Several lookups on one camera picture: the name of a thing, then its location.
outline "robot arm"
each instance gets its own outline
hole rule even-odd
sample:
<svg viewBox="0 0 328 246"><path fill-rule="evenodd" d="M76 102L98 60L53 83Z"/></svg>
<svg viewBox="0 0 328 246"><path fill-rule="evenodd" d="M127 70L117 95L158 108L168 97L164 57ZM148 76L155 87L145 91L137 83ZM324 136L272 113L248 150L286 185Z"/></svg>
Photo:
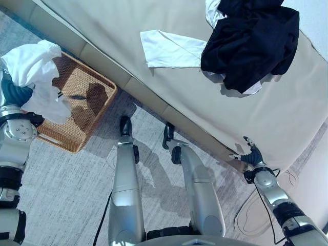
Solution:
<svg viewBox="0 0 328 246"><path fill-rule="evenodd" d="M17 209L22 175L40 115L24 113L21 106L33 90L13 85L0 71L0 245L17 245L25 237L26 214Z"/></svg>
<svg viewBox="0 0 328 246"><path fill-rule="evenodd" d="M327 237L279 186L274 172L263 162L262 155L253 141L247 137L244 139L251 147L251 153L245 156L231 155L231 158L245 161L253 166L254 170L246 171L244 176L248 183L255 184L275 215L287 239L285 245L327 246Z"/></svg>

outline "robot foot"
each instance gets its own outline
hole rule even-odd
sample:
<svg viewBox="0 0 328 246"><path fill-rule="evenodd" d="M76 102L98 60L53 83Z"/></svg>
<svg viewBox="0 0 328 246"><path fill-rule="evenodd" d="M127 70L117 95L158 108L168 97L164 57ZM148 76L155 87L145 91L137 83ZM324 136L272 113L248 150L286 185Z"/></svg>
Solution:
<svg viewBox="0 0 328 246"><path fill-rule="evenodd" d="M163 148L168 150L169 146L167 145L167 141L170 141L172 139L174 139L174 125L172 125L171 123L167 123L165 125L165 129L164 129L164 138L163 138Z"/></svg>
<svg viewBox="0 0 328 246"><path fill-rule="evenodd" d="M130 136L132 137L132 124L128 116L122 116L119 123L119 132L121 136Z"/></svg>

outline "white fabric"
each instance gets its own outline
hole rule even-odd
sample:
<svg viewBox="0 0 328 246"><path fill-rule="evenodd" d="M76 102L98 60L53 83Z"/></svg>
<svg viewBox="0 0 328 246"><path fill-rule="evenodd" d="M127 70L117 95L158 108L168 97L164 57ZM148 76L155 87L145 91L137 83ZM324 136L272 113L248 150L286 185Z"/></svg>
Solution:
<svg viewBox="0 0 328 246"><path fill-rule="evenodd" d="M66 97L58 98L59 89L52 86L52 79L59 77L52 59L61 55L58 45L42 40L19 46L1 57L16 86L35 85L31 98L22 109L41 114L57 124L64 124L71 115Z"/></svg>
<svg viewBox="0 0 328 246"><path fill-rule="evenodd" d="M217 9L221 0L206 0L205 2L205 16L207 22L214 29L217 21L223 19L224 15Z"/></svg>
<svg viewBox="0 0 328 246"><path fill-rule="evenodd" d="M159 30L140 32L149 68L200 67L205 41Z"/></svg>
<svg viewBox="0 0 328 246"><path fill-rule="evenodd" d="M224 15L217 7L221 0L206 0L206 20L214 29L217 21ZM201 54L207 44L203 40L177 34L150 30L140 32L146 63L149 68L198 68ZM257 82L243 94L253 95L262 88Z"/></svg>

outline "clothing pile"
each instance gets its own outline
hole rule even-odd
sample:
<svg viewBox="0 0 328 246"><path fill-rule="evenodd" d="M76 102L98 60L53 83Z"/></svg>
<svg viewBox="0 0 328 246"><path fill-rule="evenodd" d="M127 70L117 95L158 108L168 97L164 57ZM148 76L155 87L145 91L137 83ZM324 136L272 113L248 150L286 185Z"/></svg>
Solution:
<svg viewBox="0 0 328 246"><path fill-rule="evenodd" d="M52 86L52 79L59 77L52 59L61 55L58 45L41 40L37 44L14 48L1 57L15 86L33 88L31 98L21 109L40 114L57 124L65 124L71 116L68 99Z"/></svg>
<svg viewBox="0 0 328 246"><path fill-rule="evenodd" d="M284 74L297 49L299 13L283 0L206 0L214 29L208 42L164 33L141 32L148 67L201 67L222 74L227 89L255 94L260 80Z"/></svg>

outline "black clothing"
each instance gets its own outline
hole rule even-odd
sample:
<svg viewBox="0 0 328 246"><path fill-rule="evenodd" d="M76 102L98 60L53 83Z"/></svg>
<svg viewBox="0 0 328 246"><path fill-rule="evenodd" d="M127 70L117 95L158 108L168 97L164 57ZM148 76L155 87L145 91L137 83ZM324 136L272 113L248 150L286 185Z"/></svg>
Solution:
<svg viewBox="0 0 328 246"><path fill-rule="evenodd" d="M227 89L243 93L268 73L283 74L297 49L299 13L283 0L221 0L221 19L203 51L201 69L225 73Z"/></svg>

